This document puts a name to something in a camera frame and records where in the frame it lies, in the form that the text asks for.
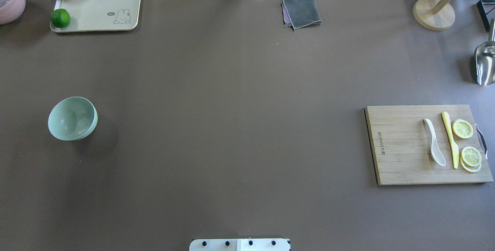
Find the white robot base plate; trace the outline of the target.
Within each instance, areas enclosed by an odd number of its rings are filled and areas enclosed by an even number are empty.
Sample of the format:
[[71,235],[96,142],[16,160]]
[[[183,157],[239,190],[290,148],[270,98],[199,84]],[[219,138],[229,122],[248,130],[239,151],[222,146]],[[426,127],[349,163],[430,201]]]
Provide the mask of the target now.
[[189,251],[290,251],[289,239],[284,238],[238,238],[196,239]]

